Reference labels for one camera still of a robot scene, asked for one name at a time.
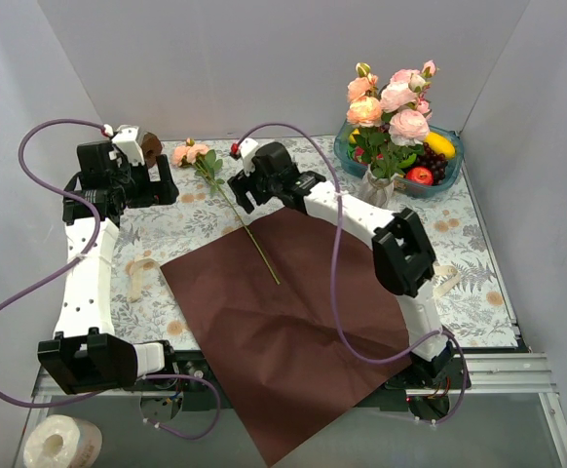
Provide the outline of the peach rose stem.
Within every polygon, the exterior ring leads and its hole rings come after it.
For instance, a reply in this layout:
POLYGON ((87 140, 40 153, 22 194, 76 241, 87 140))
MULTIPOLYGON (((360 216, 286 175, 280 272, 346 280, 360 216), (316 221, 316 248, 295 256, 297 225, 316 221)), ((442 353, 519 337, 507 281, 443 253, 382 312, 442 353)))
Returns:
POLYGON ((223 168, 223 159, 216 154, 216 151, 206 144, 197 143, 194 139, 187 138, 172 151, 171 163, 178 168, 192 168, 195 174, 209 187, 212 195, 220 195, 223 198, 225 204, 232 210, 235 218, 255 247, 275 284, 279 286, 281 280, 275 269, 267 259, 252 231, 243 221, 238 209, 223 189, 224 180, 218 176, 223 168))
POLYGON ((380 156, 381 146, 386 140, 382 130, 383 110, 377 98, 378 77, 372 73, 371 67, 358 62, 356 74, 347 87, 349 108, 346 120, 352 128, 359 130, 356 159, 369 168, 380 156))

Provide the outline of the red wrapping paper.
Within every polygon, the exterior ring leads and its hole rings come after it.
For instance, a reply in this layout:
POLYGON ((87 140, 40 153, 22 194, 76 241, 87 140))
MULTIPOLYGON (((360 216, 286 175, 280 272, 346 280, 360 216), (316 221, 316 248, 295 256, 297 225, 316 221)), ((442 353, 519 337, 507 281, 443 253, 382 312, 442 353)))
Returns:
POLYGON ((163 274, 268 465, 407 368, 408 332, 370 249, 290 209, 167 262, 163 274))

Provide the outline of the pale pink rose stem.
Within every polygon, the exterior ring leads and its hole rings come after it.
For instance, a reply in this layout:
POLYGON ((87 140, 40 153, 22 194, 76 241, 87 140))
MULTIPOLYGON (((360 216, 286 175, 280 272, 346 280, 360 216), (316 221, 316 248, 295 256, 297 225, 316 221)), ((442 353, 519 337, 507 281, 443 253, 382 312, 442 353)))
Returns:
POLYGON ((406 83, 389 83, 379 94, 384 122, 388 126, 388 150, 392 163, 397 164, 403 154, 422 145, 430 132, 429 120, 408 105, 415 99, 416 95, 406 83))

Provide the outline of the deep pink rose stem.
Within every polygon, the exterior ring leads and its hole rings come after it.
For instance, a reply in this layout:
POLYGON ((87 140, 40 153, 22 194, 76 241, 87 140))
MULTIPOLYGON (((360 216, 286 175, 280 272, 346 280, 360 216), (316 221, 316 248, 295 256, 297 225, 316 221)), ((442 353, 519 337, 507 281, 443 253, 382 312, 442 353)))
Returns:
POLYGON ((409 90, 416 95, 413 102, 408 105, 423 114, 430 120, 433 114, 431 103, 426 99, 426 94, 432 85, 432 79, 437 72, 437 67, 433 60, 426 61, 421 70, 418 69, 401 69, 396 72, 390 79, 390 84, 406 83, 409 90))

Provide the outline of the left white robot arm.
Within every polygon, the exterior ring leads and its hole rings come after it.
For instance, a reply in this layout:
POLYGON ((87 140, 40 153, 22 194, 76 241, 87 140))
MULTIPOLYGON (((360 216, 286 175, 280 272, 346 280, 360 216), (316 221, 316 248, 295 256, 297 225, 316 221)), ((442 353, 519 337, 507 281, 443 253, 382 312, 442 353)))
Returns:
POLYGON ((63 198, 68 257, 62 306, 50 340, 39 343, 41 366, 68 395, 127 389, 144 375, 167 390, 179 367, 165 340, 130 344, 116 336, 110 311, 112 257, 127 208, 172 205, 178 196, 162 144, 151 134, 132 164, 110 141, 77 147, 80 170, 63 198))

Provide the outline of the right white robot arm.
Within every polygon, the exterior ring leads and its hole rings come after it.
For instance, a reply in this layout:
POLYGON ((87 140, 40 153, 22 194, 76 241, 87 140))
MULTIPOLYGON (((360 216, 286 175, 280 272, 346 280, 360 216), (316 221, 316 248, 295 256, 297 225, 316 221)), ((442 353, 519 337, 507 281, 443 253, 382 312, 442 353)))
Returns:
POLYGON ((231 147, 242 169, 228 181, 237 203, 251 213, 273 198, 287 208, 333 224, 372 252, 377 280, 399 305, 409 336, 414 379, 435 387, 448 375, 454 355, 435 305, 435 251, 419 216, 374 207, 313 171, 301 172, 279 142, 248 137, 231 147))

